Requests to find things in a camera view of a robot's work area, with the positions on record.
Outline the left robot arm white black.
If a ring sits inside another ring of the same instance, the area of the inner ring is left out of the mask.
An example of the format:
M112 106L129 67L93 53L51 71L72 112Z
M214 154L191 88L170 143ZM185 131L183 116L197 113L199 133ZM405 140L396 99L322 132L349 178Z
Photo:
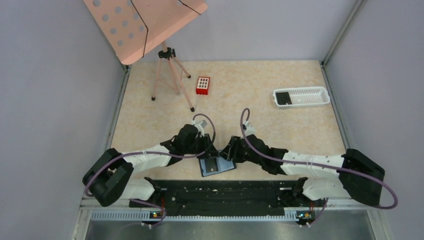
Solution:
M102 207L117 200L147 201L160 187L152 180L136 180L138 173L153 168L169 167L183 159L216 157L214 136L204 132L201 124L185 124L177 135L154 147L138 152L122 153L107 149L82 178L88 196Z

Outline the dark blue leather card holder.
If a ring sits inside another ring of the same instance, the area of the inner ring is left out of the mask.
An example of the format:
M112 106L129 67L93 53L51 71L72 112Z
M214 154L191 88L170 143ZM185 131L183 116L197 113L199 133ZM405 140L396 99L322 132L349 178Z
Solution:
M198 158L200 173L201 173L202 177L217 175L217 174L224 173L224 172L227 172L227 171L235 170L237 168L237 165L236 165L235 162L227 161L227 160L223 159L222 157L220 157L220 152L219 152L218 157L214 157L214 158L216 158L216 160L217 160L218 171L212 172L212 173L206 173L205 172L205 169L204 169L204 167L205 167L204 160L205 159L202 159L202 156L200 158Z

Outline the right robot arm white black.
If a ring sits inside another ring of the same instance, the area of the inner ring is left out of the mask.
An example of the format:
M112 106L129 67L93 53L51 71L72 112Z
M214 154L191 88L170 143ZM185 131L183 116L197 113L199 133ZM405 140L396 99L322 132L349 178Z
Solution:
M307 199L347 198L367 206L380 204L385 170L357 149L339 155L308 155L269 147L254 134L232 136L219 156L235 163L251 162L271 175L299 175L294 188Z

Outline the red box with white grid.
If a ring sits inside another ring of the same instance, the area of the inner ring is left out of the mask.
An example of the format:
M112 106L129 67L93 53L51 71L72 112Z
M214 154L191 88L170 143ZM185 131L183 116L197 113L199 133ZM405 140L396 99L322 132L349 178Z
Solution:
M197 84L195 88L195 93L197 95L208 95L210 88L211 78L207 76L199 76L197 79Z

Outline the black card in basket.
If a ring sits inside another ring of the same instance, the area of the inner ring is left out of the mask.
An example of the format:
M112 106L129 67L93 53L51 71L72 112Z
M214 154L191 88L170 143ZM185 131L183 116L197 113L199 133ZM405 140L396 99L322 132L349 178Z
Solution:
M276 92L275 99L279 106L292 105L292 100L288 92Z

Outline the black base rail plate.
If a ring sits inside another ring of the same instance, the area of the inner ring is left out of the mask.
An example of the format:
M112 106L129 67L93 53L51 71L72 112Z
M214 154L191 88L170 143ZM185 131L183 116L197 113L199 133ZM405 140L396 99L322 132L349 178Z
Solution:
M301 193L294 180L156 180L149 203L167 216L283 216L286 208L323 206Z

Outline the white plastic slotted basket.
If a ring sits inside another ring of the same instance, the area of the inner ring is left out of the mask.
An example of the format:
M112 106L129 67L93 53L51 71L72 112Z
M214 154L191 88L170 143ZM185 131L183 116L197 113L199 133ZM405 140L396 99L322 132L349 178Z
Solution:
M292 105L277 105L275 97L277 92L288 92ZM321 107L331 102L327 89L322 86L279 88L273 91L272 97L277 108L281 110L304 107Z

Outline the pink tripod stand legs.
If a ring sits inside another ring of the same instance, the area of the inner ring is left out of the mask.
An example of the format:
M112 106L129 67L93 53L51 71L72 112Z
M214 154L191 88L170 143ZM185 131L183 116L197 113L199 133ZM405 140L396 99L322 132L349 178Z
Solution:
M192 77L191 74L186 70L182 62L177 58L174 48L168 47L165 41L163 41L160 46L161 50L158 52L159 61L157 63L156 78L153 85L151 100L156 100L159 83L163 83L166 86L172 88L177 95L182 92L188 103L190 111L195 112L195 107L183 83L183 74L185 74L188 79ZM161 70L163 62L167 63L168 65L169 76L171 77L172 84L169 84L165 80L161 79Z

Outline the pink perforated music stand desk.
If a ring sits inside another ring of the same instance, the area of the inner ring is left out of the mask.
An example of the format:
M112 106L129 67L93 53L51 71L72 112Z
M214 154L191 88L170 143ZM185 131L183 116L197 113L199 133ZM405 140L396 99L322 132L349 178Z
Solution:
M83 0L123 65L131 65L203 14L204 0Z

